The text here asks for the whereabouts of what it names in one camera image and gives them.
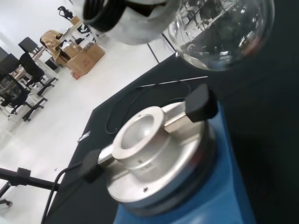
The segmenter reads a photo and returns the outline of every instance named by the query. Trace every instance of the wall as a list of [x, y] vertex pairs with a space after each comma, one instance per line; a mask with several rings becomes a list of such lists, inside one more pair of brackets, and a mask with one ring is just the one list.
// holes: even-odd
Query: wall
[[65, 32], [71, 23], [59, 16], [59, 6], [72, 11], [68, 0], [0, 0], [0, 47], [19, 58], [23, 51], [18, 43], [25, 37], [41, 46], [46, 31]]

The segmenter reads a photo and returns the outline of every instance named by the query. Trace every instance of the office chair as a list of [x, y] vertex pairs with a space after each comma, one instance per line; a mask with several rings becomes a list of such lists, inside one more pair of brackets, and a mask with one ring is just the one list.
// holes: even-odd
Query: office chair
[[24, 53], [20, 57], [20, 63], [25, 69], [25, 71], [32, 76], [32, 79], [26, 84], [26, 86], [30, 86], [35, 83], [40, 83], [42, 84], [43, 88], [37, 93], [38, 96], [41, 96], [42, 93], [48, 88], [49, 86], [54, 87], [52, 85], [52, 82], [55, 80], [58, 80], [57, 78], [51, 79], [48, 83], [43, 83], [42, 78], [44, 76], [44, 71], [37, 66], [37, 64], [34, 62], [32, 57], [28, 53]]
[[26, 102], [30, 91], [25, 89], [17, 80], [15, 80], [11, 75], [0, 71], [0, 97], [3, 98], [1, 102], [2, 106], [10, 106], [13, 108], [12, 114], [17, 114], [16, 110], [22, 106], [27, 105], [30, 110], [22, 117], [23, 121], [31, 121], [29, 118], [34, 110], [37, 108], [42, 108], [40, 104], [43, 101], [48, 101], [42, 98], [37, 104], [31, 106]]

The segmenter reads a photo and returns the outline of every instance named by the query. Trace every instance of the black rubber cap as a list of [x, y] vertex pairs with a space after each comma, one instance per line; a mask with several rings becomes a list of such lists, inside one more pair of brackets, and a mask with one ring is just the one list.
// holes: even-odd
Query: black rubber cap
[[186, 115], [193, 122], [213, 118], [218, 112], [217, 98], [207, 84], [200, 85], [185, 98]]
[[12, 186], [26, 186], [30, 181], [30, 173], [28, 169], [18, 168], [15, 178], [11, 181]]
[[101, 151], [102, 149], [90, 151], [83, 160], [79, 175], [88, 183], [94, 182], [104, 173], [104, 169], [98, 165]]

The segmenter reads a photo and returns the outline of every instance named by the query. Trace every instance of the cardboard box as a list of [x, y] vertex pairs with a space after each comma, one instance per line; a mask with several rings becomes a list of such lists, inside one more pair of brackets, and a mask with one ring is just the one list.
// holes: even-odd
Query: cardboard box
[[70, 58], [75, 57], [82, 48], [79, 45], [76, 45], [75, 43], [69, 43], [68, 46], [62, 49]]
[[88, 43], [83, 50], [88, 54], [95, 62], [98, 62], [105, 54], [104, 50], [96, 43]]
[[72, 19], [71, 19], [71, 23], [73, 25], [76, 25], [78, 22], [81, 22], [81, 20], [79, 19], [79, 17], [77, 16], [74, 16]]
[[95, 64], [96, 62], [82, 50], [74, 58], [71, 58], [66, 66], [72, 70], [73, 77], [78, 79], [86, 75]]

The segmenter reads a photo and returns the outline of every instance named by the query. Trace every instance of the white floor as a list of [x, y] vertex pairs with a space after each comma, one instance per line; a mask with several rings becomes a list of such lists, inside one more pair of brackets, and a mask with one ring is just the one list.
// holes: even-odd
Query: white floor
[[[172, 54], [162, 39], [150, 45], [159, 61]], [[92, 110], [156, 65], [147, 45], [111, 42], [88, 75], [76, 81], [68, 69], [61, 70], [55, 87], [45, 93], [49, 101], [30, 122], [21, 120], [7, 134], [1, 130], [11, 128], [11, 122], [0, 114], [0, 168], [26, 168], [33, 177], [54, 181], [68, 166]], [[1, 180], [0, 188], [5, 183]], [[3, 198], [14, 204], [0, 205], [0, 223], [39, 224], [48, 195], [48, 190], [31, 186], [12, 187]]]

